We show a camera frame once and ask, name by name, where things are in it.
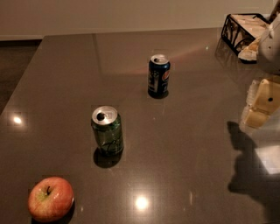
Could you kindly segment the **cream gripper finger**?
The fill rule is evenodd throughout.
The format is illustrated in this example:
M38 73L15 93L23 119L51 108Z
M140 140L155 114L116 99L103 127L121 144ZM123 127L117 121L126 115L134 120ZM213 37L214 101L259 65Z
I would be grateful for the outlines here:
M280 107L280 80L278 78L263 79L256 91L252 104L253 109L272 115Z
M244 123L250 128L258 129L262 127L270 117L260 111L250 109L244 118Z

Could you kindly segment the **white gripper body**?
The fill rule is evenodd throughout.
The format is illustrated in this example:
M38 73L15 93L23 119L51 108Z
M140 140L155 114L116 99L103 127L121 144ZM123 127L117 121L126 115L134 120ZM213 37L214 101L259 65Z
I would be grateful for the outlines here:
M257 63L268 74L280 74L280 14L260 38Z

